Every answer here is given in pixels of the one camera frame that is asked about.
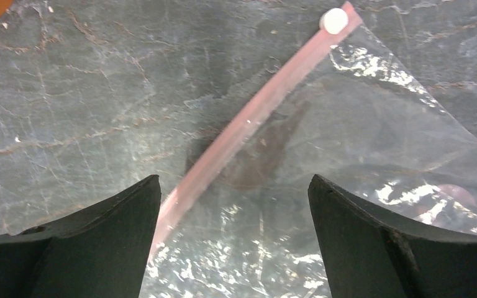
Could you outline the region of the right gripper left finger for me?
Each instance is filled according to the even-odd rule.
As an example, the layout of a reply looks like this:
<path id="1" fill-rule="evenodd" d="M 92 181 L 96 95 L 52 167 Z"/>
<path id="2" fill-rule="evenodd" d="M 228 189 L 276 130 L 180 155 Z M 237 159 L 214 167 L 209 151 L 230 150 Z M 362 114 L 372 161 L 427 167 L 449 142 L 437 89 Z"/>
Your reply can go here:
<path id="1" fill-rule="evenodd" d="M 0 235 L 0 297 L 138 297 L 161 201 L 151 175 L 17 235 Z"/>

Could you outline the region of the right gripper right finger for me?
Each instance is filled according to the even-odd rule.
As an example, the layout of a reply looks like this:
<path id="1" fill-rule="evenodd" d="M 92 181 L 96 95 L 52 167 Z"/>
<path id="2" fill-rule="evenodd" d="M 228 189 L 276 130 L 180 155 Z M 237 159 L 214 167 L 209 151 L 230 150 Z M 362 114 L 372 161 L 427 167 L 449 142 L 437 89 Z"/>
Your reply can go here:
<path id="1" fill-rule="evenodd" d="M 308 198 L 333 297 L 477 297 L 477 235 L 404 217 L 320 175 Z"/>

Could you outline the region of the clear zip top bag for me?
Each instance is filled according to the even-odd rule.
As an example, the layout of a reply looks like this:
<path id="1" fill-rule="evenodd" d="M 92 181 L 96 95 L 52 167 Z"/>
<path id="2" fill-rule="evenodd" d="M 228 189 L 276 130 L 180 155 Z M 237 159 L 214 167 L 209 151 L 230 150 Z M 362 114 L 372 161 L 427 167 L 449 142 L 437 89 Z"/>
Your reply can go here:
<path id="1" fill-rule="evenodd" d="M 357 1 L 365 24 L 271 114 L 180 218 L 142 297 L 330 297 L 315 174 L 477 233 L 477 1 Z"/>

